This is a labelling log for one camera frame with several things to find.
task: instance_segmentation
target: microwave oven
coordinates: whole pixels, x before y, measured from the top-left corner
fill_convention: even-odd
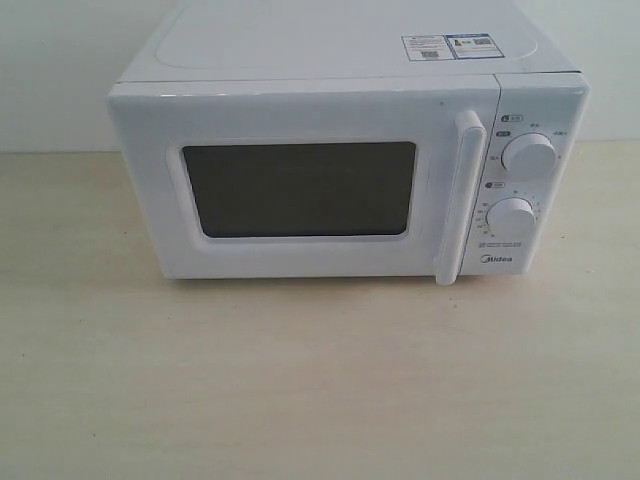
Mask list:
[[[507,1],[176,9],[108,96],[168,278],[521,274],[589,85]]]

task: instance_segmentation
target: wall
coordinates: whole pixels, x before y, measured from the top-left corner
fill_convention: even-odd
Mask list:
[[[593,84],[582,138],[639,138],[640,2],[517,2]],[[175,3],[0,0],[0,151],[117,149],[104,96]]]

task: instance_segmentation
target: door handle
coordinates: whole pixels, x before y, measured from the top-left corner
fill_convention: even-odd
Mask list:
[[[487,139],[487,131],[473,110],[459,113],[455,122],[458,154],[442,246],[435,262],[438,285],[451,285],[460,272]]]

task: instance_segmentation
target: brand logo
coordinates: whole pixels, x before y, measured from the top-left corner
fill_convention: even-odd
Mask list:
[[[482,263],[509,263],[513,262],[513,258],[511,257],[494,257],[493,255],[483,255],[480,258]]]

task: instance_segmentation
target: white knob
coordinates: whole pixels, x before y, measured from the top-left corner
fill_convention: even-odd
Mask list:
[[[502,154],[502,165],[516,181],[546,178],[556,167],[558,154],[544,135],[529,133],[513,140]]]
[[[496,237],[519,239],[531,235],[536,216],[531,205],[522,198],[507,198],[496,203],[487,214],[489,229]]]

